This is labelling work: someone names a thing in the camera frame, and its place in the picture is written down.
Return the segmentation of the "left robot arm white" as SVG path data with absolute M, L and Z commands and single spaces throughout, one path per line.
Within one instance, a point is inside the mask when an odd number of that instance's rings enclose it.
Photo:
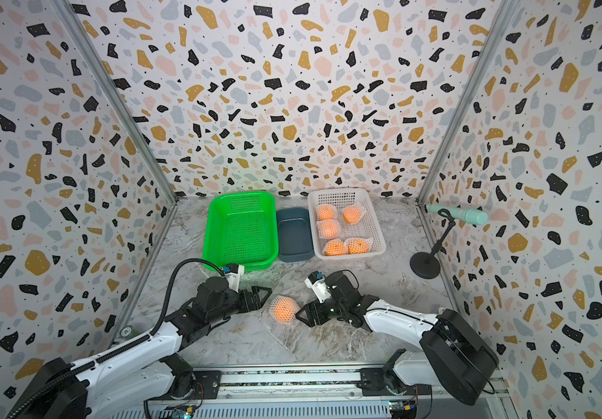
M 159 328 L 78 361 L 45 363 L 8 416 L 101 418 L 169 393 L 185 396 L 194 387 L 193 369 L 179 352 L 232 316 L 262 309 L 271 294 L 269 287 L 236 292 L 227 279 L 207 279 Z

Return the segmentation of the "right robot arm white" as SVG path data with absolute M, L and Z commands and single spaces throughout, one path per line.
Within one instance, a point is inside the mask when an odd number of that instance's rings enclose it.
M 315 299 L 296 317 L 314 328 L 335 319 L 370 333 L 384 333 L 414 345 L 418 354 L 397 350 L 380 368 L 360 372 L 367 396 L 405 396 L 416 386 L 440 386 L 460 403 L 473 406 L 495 391 L 491 377 L 498 358 L 481 336 L 452 309 L 422 314 L 362 294 L 348 271 L 312 272 L 304 281 Z

